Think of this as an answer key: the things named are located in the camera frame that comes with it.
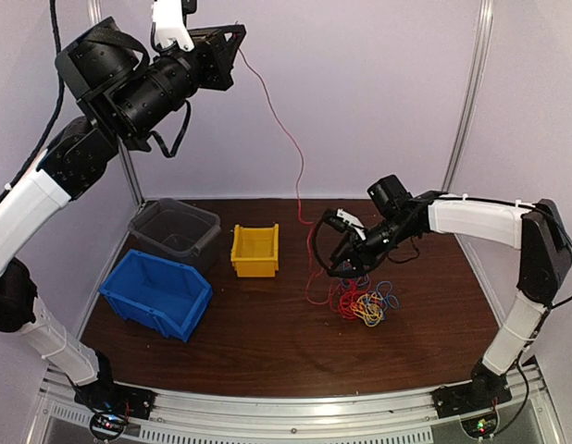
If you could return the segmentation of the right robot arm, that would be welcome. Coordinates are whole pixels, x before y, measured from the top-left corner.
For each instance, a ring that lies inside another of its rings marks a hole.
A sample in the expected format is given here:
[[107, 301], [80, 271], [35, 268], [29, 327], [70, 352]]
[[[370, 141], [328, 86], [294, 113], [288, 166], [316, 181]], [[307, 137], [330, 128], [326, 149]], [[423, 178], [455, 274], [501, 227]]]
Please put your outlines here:
[[389, 260], [402, 243], [429, 234], [487, 243], [508, 253], [512, 300], [464, 391], [470, 407], [485, 407], [499, 394], [520, 353], [561, 306], [556, 298], [572, 268], [572, 240], [556, 203], [507, 202], [445, 191], [414, 195], [394, 175], [373, 183], [367, 194], [379, 222], [368, 226], [343, 208], [327, 210], [321, 218], [342, 235], [321, 264], [334, 278], [365, 276]]

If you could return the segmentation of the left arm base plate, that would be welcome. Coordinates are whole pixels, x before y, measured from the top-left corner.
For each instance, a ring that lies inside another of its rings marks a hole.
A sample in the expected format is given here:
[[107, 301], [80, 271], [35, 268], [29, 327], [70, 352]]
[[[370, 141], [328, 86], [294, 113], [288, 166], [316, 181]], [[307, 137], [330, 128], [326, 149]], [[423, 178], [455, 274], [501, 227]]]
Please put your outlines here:
[[102, 384], [95, 381], [89, 385], [71, 385], [74, 401], [91, 411], [113, 413], [122, 419], [148, 420], [155, 403], [155, 393], [150, 389], [135, 388], [124, 384]]

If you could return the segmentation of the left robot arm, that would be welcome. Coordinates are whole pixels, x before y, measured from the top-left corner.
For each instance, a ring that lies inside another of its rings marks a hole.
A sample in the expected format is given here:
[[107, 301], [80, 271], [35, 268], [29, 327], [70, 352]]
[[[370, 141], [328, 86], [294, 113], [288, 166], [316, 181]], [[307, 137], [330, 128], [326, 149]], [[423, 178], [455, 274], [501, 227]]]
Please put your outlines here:
[[104, 411], [123, 401], [105, 358], [52, 317], [19, 250], [59, 210], [80, 198], [106, 171], [120, 146], [148, 151], [167, 115], [201, 89], [225, 91], [245, 37], [242, 24], [190, 30], [188, 42], [160, 39], [149, 56], [106, 18], [56, 56], [56, 70], [81, 109], [25, 169], [0, 202], [0, 332], [18, 333], [59, 367]]

